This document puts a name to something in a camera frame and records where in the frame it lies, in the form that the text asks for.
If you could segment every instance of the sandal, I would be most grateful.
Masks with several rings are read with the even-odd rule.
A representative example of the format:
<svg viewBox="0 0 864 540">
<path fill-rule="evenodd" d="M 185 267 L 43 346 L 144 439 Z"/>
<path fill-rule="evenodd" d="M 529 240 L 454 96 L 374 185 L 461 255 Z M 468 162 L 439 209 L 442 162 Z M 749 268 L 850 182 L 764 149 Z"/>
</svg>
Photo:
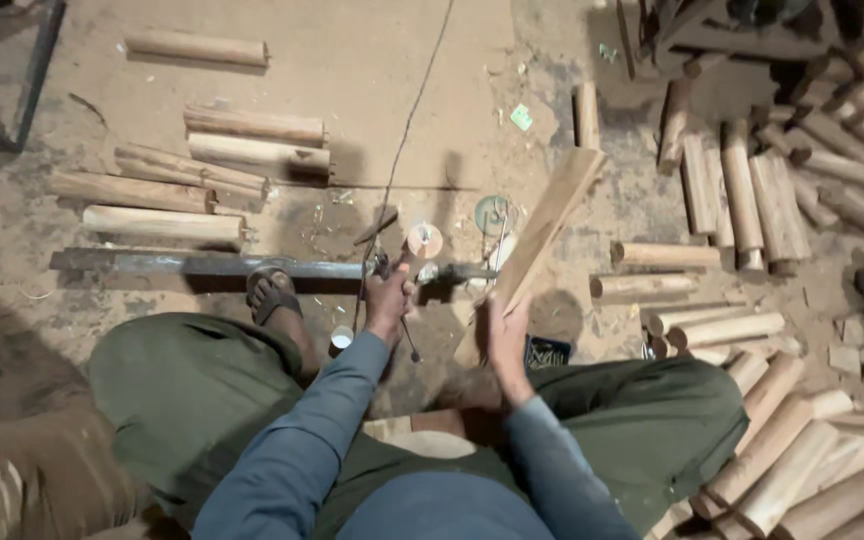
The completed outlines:
<svg viewBox="0 0 864 540">
<path fill-rule="evenodd" d="M 264 325 L 278 308 L 286 308 L 298 313 L 299 317 L 303 316 L 303 309 L 299 306 L 299 299 L 295 295 L 278 288 L 276 282 L 272 280 L 272 276 L 279 272 L 288 276 L 285 270 L 282 270 L 278 266 L 263 266 L 248 275 L 248 280 L 246 281 L 246 304 L 250 308 L 255 308 L 252 321 L 258 326 Z M 265 299 L 258 303 L 256 288 L 258 288 L 258 283 L 262 279 L 269 281 L 271 290 L 265 295 Z"/>
</svg>

